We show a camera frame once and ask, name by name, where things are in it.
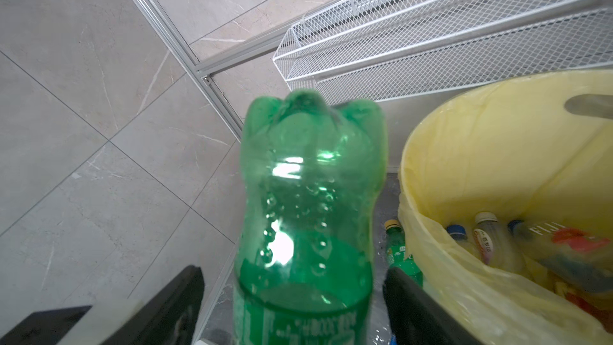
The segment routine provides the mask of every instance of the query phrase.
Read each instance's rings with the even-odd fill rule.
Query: wire mesh
[[[613,28],[607,10],[409,55],[411,49],[428,42],[470,35],[473,30],[572,1],[344,0],[293,25],[273,61],[290,88],[317,88],[333,103],[356,97],[380,100],[611,61],[610,53],[602,50],[610,49],[607,27]],[[609,40],[593,45],[585,35]],[[399,52],[409,56],[395,58]],[[406,80],[413,80],[410,88]]]

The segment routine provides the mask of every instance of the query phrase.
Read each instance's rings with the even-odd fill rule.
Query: clear plastic bottle
[[[479,212],[474,221],[477,223],[473,230],[474,242],[481,252],[484,264],[532,280],[521,251],[506,226],[498,222],[496,215],[491,212]]]
[[[459,246],[464,248],[468,253],[473,255],[476,258],[481,259],[481,253],[479,253],[479,249],[470,242],[468,236],[466,235],[466,230],[463,226],[458,224],[452,224],[447,227],[447,233],[454,239]]]
[[[526,256],[596,298],[613,299],[613,244],[557,222],[513,220],[509,231]]]
[[[400,221],[386,221],[385,231],[387,234],[386,255],[387,264],[389,265],[389,267],[399,267],[410,278],[417,282],[420,287],[423,287],[424,273],[422,273],[418,265],[415,264],[415,261],[413,260],[413,255],[410,254],[409,257],[405,259],[405,233],[402,231]]]
[[[366,342],[372,212],[386,167],[385,119],[370,100],[328,107],[297,90],[250,105],[235,344]]]

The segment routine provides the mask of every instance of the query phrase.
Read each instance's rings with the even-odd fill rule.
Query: green plastic bottle
[[[421,272],[418,265],[413,260],[413,255],[410,254],[405,259],[406,245],[405,233],[402,231],[402,226],[398,220],[388,220],[385,222],[385,231],[387,234],[386,255],[387,264],[390,268],[397,266],[407,273],[407,275],[415,280],[420,287],[424,286],[424,273]]]
[[[365,343],[372,211],[386,167],[385,121],[370,100],[331,108],[299,90],[250,105],[236,344]]]

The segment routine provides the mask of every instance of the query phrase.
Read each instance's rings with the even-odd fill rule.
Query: white wire mesh basket
[[[273,61],[336,104],[613,62],[613,0],[343,0],[303,18]]]

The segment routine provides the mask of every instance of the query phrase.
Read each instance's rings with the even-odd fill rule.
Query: yellow plastic bag
[[[492,211],[613,237],[613,120],[564,104],[613,95],[613,71],[539,74],[457,96],[410,135],[398,215],[434,298],[484,344],[612,343],[595,318],[469,255],[444,227]]]

